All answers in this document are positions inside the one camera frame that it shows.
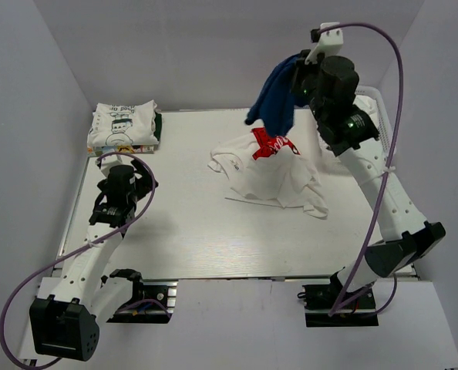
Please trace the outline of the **blue t-shirt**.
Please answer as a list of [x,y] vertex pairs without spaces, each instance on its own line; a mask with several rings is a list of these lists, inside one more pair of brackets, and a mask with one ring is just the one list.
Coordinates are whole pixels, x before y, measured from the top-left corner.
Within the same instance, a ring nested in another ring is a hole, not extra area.
[[291,81],[298,54],[291,55],[272,70],[264,82],[254,105],[249,109],[244,123],[247,126],[261,120],[271,137],[286,136],[294,125],[295,107],[308,104],[291,93]]

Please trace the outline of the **white t-shirt red print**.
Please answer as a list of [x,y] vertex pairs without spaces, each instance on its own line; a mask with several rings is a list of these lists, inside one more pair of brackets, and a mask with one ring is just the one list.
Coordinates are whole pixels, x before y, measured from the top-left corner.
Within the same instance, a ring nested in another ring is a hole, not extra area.
[[328,217],[315,165],[286,136],[271,137],[263,127],[253,128],[211,150],[208,166],[227,176],[228,200]]

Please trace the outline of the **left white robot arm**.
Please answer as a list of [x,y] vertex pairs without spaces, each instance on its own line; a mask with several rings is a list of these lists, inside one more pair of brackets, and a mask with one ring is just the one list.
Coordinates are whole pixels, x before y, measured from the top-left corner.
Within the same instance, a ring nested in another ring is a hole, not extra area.
[[133,156],[101,156],[97,165],[104,178],[89,218],[84,245],[68,256],[68,270],[47,298],[36,298],[29,309],[32,339],[39,355],[88,361],[99,342],[100,328],[125,304],[135,308],[145,288],[119,275],[103,278],[114,251],[128,228],[144,214],[137,204],[151,201],[158,186],[152,170]]

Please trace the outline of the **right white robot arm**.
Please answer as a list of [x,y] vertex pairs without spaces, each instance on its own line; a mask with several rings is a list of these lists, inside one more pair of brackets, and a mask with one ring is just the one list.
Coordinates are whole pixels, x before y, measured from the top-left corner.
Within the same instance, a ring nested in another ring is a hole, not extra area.
[[385,151],[379,131],[354,103],[359,75],[340,56],[347,24],[323,23],[313,29],[315,47],[295,63],[291,91],[309,104],[320,137],[358,184],[372,219],[356,260],[334,273],[322,291],[331,313],[346,308],[380,278],[424,257],[446,235],[430,223],[404,190],[392,166],[395,144]]

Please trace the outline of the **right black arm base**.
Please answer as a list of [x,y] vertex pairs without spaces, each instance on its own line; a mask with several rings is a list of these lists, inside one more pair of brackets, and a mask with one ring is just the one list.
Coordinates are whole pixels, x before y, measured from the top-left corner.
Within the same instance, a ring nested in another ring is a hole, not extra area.
[[333,316],[329,316],[335,298],[327,284],[303,285],[297,299],[304,305],[307,328],[377,327],[376,303],[372,289],[350,301]]

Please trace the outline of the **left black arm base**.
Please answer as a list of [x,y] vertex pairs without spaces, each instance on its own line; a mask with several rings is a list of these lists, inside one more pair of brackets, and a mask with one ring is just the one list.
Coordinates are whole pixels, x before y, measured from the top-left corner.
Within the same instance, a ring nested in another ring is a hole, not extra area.
[[167,324],[173,314],[177,296],[177,282],[143,279],[139,271],[116,269],[101,277],[101,287],[108,282],[127,281],[130,295],[120,305],[109,323]]

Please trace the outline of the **white plastic basket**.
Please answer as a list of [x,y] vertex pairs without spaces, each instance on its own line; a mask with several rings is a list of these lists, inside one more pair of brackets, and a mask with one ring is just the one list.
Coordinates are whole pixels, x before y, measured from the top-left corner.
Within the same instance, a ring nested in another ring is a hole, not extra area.
[[383,152],[388,154],[392,141],[392,126],[380,92],[371,86],[358,86],[355,90],[355,95],[354,104],[369,114],[370,119],[379,131]]

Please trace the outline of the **folded colourful print t-shirt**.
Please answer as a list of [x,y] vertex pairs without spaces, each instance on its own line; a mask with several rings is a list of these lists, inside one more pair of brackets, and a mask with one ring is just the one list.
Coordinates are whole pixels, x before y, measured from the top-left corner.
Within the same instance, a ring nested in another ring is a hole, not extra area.
[[121,145],[121,146],[94,146],[87,148],[88,157],[98,157],[105,153],[154,153],[158,144],[153,145]]

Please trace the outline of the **folded dark green t-shirt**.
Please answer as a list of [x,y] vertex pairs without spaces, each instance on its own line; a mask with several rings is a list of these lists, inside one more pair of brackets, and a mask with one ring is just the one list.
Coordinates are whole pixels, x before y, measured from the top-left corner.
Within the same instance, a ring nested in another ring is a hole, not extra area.
[[163,128],[163,117],[161,113],[155,112],[154,118],[155,129],[153,130],[153,135],[157,139],[157,142],[160,142],[162,128]]

